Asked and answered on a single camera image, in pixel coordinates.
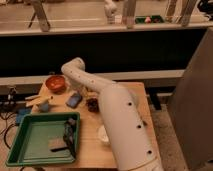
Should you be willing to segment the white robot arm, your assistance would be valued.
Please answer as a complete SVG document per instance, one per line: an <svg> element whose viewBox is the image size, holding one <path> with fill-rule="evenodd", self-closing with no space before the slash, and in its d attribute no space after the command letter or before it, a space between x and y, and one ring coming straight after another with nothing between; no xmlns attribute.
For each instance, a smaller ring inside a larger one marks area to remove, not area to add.
<svg viewBox="0 0 213 171"><path fill-rule="evenodd" d="M163 171L130 90L86 72L79 57L63 64L61 71L70 80L98 93L99 111L119 171Z"/></svg>

